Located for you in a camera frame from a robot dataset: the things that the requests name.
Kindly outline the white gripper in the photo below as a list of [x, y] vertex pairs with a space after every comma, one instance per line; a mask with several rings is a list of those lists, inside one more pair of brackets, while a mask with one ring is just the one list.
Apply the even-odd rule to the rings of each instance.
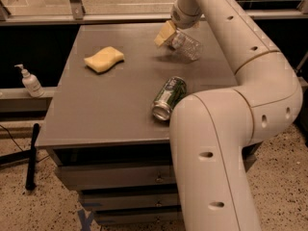
[[195, 0], [175, 0], [170, 17], [155, 37], [155, 44], [160, 47], [180, 29], [191, 28], [201, 17], [202, 11]]

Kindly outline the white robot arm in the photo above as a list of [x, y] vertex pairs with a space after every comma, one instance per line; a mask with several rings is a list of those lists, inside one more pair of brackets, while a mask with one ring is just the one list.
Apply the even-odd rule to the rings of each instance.
[[279, 48], [235, 0], [176, 0], [171, 19], [208, 22], [237, 86], [190, 94], [169, 124], [186, 231], [262, 231], [242, 150], [290, 126], [302, 88]]

